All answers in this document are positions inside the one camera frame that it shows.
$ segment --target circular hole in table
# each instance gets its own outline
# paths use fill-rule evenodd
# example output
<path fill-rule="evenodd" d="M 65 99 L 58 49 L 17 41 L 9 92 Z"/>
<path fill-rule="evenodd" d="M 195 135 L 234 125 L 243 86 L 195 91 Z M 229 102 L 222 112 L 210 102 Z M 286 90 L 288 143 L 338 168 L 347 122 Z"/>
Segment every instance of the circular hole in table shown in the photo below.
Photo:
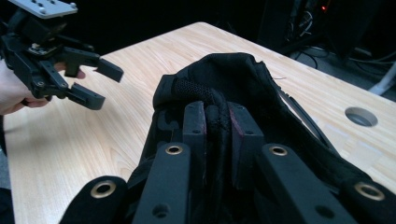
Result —
<path fill-rule="evenodd" d="M 349 107 L 345 113 L 350 121 L 360 126 L 373 127 L 378 123 L 378 119 L 372 112 L 360 107 Z"/>

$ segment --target wooden tabletop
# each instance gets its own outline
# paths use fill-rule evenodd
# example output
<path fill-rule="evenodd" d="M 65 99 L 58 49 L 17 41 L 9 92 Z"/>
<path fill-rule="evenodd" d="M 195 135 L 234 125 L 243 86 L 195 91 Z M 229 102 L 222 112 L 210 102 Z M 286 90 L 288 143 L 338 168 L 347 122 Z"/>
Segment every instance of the wooden tabletop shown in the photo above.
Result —
<path fill-rule="evenodd" d="M 106 97 L 99 111 L 53 99 L 45 107 L 6 116 L 16 222 L 57 223 L 92 179 L 128 179 L 149 131 L 152 96 L 161 76 L 215 52 L 246 52 L 264 61 L 276 83 L 312 116 L 343 157 L 396 192 L 395 103 L 211 25 L 195 23 L 104 56 L 124 70 L 121 83 L 83 67 L 87 77 L 78 83 Z M 353 123 L 345 114 L 350 107 L 370 111 L 377 124 Z"/>

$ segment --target robotic hand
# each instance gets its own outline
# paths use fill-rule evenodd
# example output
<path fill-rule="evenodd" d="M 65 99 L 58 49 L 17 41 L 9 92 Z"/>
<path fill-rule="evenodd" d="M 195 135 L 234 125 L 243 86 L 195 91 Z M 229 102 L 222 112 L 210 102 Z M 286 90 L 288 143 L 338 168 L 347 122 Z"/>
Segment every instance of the robotic hand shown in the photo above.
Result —
<path fill-rule="evenodd" d="M 7 67 L 32 92 L 35 98 L 50 100 L 52 95 L 69 98 L 77 104 L 92 110 L 99 110 L 105 97 L 90 91 L 77 83 L 71 89 L 53 65 L 65 62 L 66 77 L 76 77 L 81 65 L 97 67 L 96 71 L 120 82 L 123 71 L 115 64 L 100 58 L 93 47 L 76 39 L 60 35 L 66 26 L 63 16 L 77 13 L 76 4 L 61 1 L 9 0 L 18 10 L 0 28 L 1 56 Z"/>

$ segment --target metal mounting plate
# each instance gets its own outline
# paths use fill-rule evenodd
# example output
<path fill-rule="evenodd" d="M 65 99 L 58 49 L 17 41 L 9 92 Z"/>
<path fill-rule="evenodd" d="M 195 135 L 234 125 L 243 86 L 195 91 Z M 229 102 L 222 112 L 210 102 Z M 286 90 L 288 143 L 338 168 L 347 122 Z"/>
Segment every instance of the metal mounting plate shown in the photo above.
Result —
<path fill-rule="evenodd" d="M 77 13 L 75 3 L 64 3 L 58 0 L 8 0 L 18 7 L 32 13 L 41 19 L 62 17 L 68 14 Z"/>

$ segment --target brass grommet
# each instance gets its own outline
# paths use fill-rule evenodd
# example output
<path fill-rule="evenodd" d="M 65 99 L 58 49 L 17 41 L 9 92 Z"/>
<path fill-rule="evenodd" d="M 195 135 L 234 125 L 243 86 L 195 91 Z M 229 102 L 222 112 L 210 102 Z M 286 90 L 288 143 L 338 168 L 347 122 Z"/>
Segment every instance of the brass grommet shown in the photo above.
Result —
<path fill-rule="evenodd" d="M 384 193 L 378 188 L 359 182 L 355 185 L 355 190 L 362 196 L 375 201 L 382 201 L 385 199 Z"/>
<path fill-rule="evenodd" d="M 101 199 L 109 196 L 116 190 L 116 184 L 111 180 L 104 180 L 93 186 L 91 196 L 93 198 Z"/>
<path fill-rule="evenodd" d="M 169 155 L 177 155 L 180 154 L 183 151 L 183 147 L 180 146 L 170 146 L 166 150 L 166 153 Z"/>
<path fill-rule="evenodd" d="M 286 156 L 288 155 L 288 151 L 283 147 L 273 146 L 270 147 L 270 151 L 277 156 Z"/>

